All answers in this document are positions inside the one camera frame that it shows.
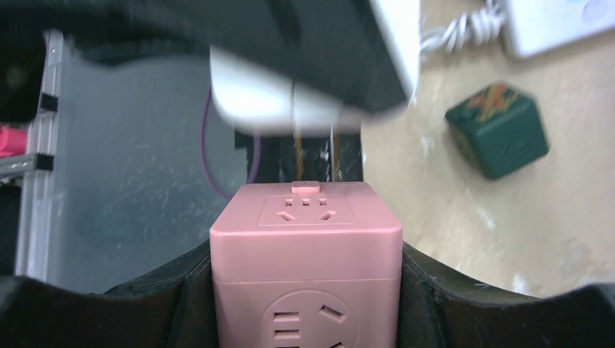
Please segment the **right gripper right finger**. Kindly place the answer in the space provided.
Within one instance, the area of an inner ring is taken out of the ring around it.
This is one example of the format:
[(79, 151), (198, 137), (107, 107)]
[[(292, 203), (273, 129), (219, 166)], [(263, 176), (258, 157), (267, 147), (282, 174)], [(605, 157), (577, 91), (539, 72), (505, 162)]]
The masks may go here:
[(398, 347), (613, 347), (614, 285), (539, 299), (500, 289), (403, 244)]

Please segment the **dark green cube socket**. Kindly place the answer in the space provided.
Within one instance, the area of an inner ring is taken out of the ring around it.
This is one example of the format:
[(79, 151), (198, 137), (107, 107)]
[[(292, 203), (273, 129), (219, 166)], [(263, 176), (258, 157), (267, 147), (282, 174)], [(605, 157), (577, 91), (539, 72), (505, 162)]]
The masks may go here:
[(485, 178), (500, 179), (550, 150), (540, 108), (532, 96), (497, 82), (445, 113), (455, 145)]

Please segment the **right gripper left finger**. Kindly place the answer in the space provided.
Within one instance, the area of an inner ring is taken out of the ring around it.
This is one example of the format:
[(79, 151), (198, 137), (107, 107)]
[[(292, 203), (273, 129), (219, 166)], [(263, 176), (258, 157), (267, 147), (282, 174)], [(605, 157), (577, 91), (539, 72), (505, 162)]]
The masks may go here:
[(2, 347), (218, 347), (210, 244), (103, 294), (1, 277)]

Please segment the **white adapter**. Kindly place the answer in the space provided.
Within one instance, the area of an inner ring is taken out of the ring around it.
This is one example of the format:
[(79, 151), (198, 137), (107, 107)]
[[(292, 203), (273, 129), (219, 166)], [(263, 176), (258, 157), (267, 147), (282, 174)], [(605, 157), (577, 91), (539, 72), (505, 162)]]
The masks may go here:
[(371, 1), (370, 5), (400, 77), (404, 100), (371, 112), (212, 47), (210, 91), (218, 115), (242, 133), (322, 136), (330, 131), (357, 131), (364, 121), (404, 112), (416, 101), (420, 81), (421, 3)]

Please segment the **pink cube socket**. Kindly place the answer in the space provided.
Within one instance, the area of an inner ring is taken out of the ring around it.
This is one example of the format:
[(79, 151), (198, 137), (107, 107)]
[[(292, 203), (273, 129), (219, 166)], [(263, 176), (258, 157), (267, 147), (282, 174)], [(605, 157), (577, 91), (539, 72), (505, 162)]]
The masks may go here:
[(364, 182), (242, 186), (210, 229), (221, 347), (394, 347), (403, 227)]

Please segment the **white power strip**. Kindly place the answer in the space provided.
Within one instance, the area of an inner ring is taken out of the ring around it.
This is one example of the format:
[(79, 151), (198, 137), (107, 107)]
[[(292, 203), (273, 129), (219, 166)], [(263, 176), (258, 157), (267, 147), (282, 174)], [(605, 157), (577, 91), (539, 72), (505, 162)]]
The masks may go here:
[(498, 1), (508, 53), (526, 59), (614, 30), (614, 0)]

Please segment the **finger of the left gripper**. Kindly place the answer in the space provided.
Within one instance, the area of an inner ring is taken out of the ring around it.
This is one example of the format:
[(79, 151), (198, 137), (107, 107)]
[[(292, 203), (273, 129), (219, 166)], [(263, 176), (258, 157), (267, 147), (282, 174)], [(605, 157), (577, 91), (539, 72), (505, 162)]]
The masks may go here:
[(368, 1), (3, 1), (2, 33), (58, 30), (89, 61), (222, 49), (344, 103), (409, 99)]

